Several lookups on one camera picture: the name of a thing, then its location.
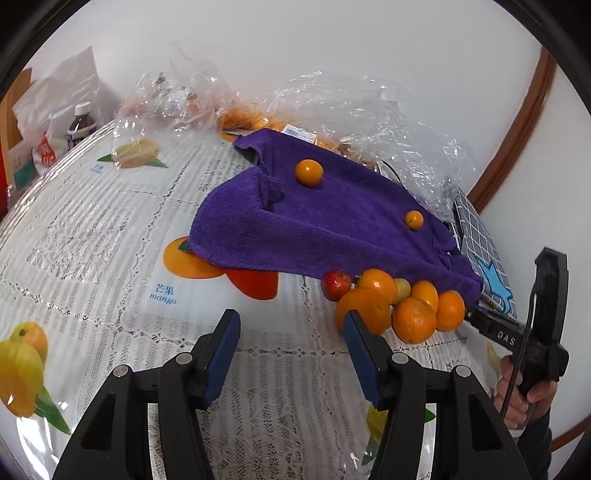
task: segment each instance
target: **human hand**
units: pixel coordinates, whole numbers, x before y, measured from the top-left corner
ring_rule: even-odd
[[[507,388],[509,387],[509,380],[513,373],[513,361],[510,356],[501,359],[501,379],[496,383],[496,395],[493,401],[495,408],[500,412],[505,399]],[[531,415],[530,421],[543,417],[550,409],[550,405],[554,400],[556,391],[558,390],[558,383],[553,380],[542,380],[527,392],[527,399],[523,397],[517,390],[517,385],[521,385],[523,376],[521,373],[517,374],[515,381],[515,388],[511,393],[511,400],[509,401],[509,409],[505,415],[505,425],[508,429],[516,429],[517,425],[521,425],[525,419],[527,409],[530,404],[536,403],[534,412]]]

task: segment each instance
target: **black sleeve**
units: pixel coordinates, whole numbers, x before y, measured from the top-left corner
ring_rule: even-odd
[[[548,468],[552,455],[550,443],[550,411],[542,418],[529,424],[517,443],[517,448],[530,472],[531,480],[548,480]]]

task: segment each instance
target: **person's arm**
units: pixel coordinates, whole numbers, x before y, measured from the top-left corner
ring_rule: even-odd
[[[510,356],[501,360],[501,379],[496,384],[496,394],[493,401],[497,410],[501,410],[506,396],[509,379],[513,372],[513,362]],[[517,375],[517,385],[522,382],[521,374]],[[517,425],[525,421],[525,412],[532,403],[536,403],[534,412],[525,431],[519,438],[517,446],[521,456],[530,472],[531,480],[547,480],[548,467],[550,467],[551,453],[550,443],[552,434],[550,431],[550,405],[554,400],[558,383],[544,380],[532,387],[527,398],[514,388],[511,394],[509,409],[505,416],[505,425],[509,429],[517,428]]]

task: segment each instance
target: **wall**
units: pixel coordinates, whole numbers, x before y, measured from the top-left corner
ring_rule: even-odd
[[[525,316],[534,259],[547,245],[568,255],[569,299],[562,344],[570,352],[550,426],[561,434],[591,413],[591,116],[562,71],[519,162],[482,218],[495,239]]]
[[[228,82],[264,95],[317,70],[381,76],[416,98],[414,116],[469,143],[469,189],[529,85],[538,43],[492,0],[93,0],[31,61],[39,76],[93,45],[102,102],[114,111],[142,74],[166,68],[169,44],[208,56]]]

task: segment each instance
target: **blue gripper pad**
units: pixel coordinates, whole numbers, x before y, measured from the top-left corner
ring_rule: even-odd
[[[206,387],[203,403],[206,408],[220,396],[232,357],[240,340],[240,315],[226,310],[197,360],[197,370],[205,373]]]
[[[345,315],[343,337],[365,398],[380,410],[384,399],[379,383],[388,375],[388,357],[392,355],[388,342],[369,333],[356,310]]]

